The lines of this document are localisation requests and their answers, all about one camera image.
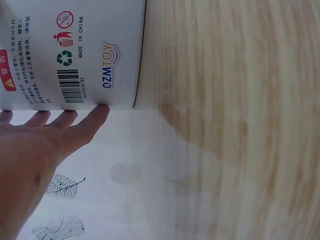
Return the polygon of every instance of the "light wood grain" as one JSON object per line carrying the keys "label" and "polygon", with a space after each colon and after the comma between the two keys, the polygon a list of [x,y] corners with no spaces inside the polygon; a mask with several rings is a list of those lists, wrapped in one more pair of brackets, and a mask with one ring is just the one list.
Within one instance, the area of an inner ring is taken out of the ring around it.
{"label": "light wood grain", "polygon": [[320,239],[320,1],[147,0],[130,121],[154,239]]}

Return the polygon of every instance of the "leaf skeleton drawing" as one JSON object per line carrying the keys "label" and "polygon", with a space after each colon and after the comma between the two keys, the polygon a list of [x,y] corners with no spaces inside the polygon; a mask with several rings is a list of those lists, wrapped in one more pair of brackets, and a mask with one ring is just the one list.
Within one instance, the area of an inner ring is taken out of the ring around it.
{"label": "leaf skeleton drawing", "polygon": [[33,235],[39,240],[65,240],[75,236],[80,237],[85,232],[81,220],[75,216],[60,218],[47,226],[38,226],[32,229]]}
{"label": "leaf skeleton drawing", "polygon": [[77,195],[78,185],[85,180],[86,178],[80,182],[75,182],[66,176],[55,174],[53,175],[53,178],[45,193],[52,196],[74,199]]}

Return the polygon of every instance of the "warning label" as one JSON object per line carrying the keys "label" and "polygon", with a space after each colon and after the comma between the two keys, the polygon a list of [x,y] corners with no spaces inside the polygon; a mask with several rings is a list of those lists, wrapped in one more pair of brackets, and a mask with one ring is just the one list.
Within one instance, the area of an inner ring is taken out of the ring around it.
{"label": "warning label", "polygon": [[0,50],[0,77],[5,90],[8,92],[17,91],[14,81],[12,80],[8,53],[4,49]]}

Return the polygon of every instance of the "recycling symbol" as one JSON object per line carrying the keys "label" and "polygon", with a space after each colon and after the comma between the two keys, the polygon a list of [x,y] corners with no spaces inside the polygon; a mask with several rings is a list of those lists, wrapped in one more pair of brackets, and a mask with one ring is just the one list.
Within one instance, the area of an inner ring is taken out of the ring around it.
{"label": "recycling symbol", "polygon": [[69,67],[72,64],[72,56],[70,51],[64,50],[56,56],[56,61],[65,67]]}

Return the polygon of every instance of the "white cylindrical container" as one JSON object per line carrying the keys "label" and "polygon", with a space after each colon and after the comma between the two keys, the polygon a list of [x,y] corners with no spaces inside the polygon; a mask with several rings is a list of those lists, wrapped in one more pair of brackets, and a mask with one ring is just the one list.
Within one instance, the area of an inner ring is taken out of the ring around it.
{"label": "white cylindrical container", "polygon": [[0,109],[133,107],[145,0],[1,0]]}

